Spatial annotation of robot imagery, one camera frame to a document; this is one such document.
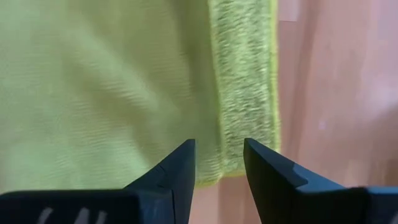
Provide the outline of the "green microfiber towel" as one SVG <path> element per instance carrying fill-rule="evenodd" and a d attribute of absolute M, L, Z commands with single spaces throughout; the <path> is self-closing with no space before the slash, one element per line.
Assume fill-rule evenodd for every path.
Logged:
<path fill-rule="evenodd" d="M 196 140 L 196 183 L 280 147 L 277 0 L 0 0 L 0 192 L 116 188 Z"/>

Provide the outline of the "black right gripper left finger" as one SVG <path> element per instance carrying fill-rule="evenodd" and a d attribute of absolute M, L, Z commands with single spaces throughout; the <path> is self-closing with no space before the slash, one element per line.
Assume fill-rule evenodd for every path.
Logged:
<path fill-rule="evenodd" d="M 188 224 L 195 141 L 186 140 L 122 189 L 30 190 L 0 195 L 0 224 Z"/>

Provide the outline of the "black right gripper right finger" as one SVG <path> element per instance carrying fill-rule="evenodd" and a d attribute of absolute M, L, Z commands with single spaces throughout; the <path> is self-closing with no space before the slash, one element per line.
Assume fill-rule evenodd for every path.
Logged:
<path fill-rule="evenodd" d="M 398 224 L 398 187 L 344 187 L 252 138 L 243 154 L 262 224 Z"/>

